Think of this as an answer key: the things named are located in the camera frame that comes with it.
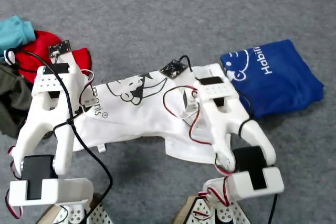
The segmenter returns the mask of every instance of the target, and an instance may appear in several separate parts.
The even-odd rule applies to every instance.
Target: dark green cloth
[[[17,137],[25,123],[32,95],[17,71],[0,65],[0,131]]]

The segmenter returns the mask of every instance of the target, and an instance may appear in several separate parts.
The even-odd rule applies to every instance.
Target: table
[[[307,109],[260,122],[277,152],[285,183],[273,223],[335,223],[336,0],[0,0],[0,19],[20,15],[35,29],[91,51],[96,84],[162,68],[182,54],[193,65],[221,54],[291,39],[324,85],[325,98]],[[12,175],[0,136],[0,194]],[[43,140],[38,153],[52,153]],[[108,144],[99,154],[113,174],[104,201],[115,223],[170,223],[188,195],[218,177],[210,165],[166,156],[159,137]],[[74,153],[68,177],[86,177],[102,192],[108,180],[84,151]],[[253,223],[266,223],[272,196],[241,201]],[[27,207],[14,220],[0,202],[3,223],[34,223],[46,207]]]

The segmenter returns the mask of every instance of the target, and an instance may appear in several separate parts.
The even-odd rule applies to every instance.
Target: circuit board
[[[187,68],[187,65],[179,62],[178,60],[172,60],[168,65],[160,70],[160,73],[168,76],[171,79],[175,79]]]
[[[70,41],[65,40],[62,41],[61,43],[49,46],[48,50],[50,58],[66,54],[67,52],[71,51]]]

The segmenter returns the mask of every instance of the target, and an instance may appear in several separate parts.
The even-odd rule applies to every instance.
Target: clothing pile
[[[8,65],[4,51],[20,48],[33,52],[51,63],[48,47],[61,39],[47,31],[36,31],[31,22],[13,16],[0,21],[0,131],[11,137],[18,137],[25,123],[30,103],[31,90],[38,67],[43,64],[24,52],[15,53],[15,64]],[[72,51],[81,69],[91,69],[91,57],[87,48]]]

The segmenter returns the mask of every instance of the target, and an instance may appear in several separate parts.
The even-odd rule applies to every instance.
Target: white t-shirt
[[[178,77],[173,81],[155,71],[93,87],[97,99],[95,105],[75,119],[79,135],[88,147],[140,136],[161,136],[165,139],[167,155],[212,164],[215,158],[212,147],[193,142],[188,135],[190,126],[168,113],[163,106],[165,91],[176,85],[193,84],[195,79],[189,70],[183,74],[183,79]],[[185,107],[181,91],[175,89],[167,94],[166,105],[174,113],[182,114]],[[210,142],[204,139],[208,129],[200,124],[193,137]],[[73,150],[81,149],[75,139]]]

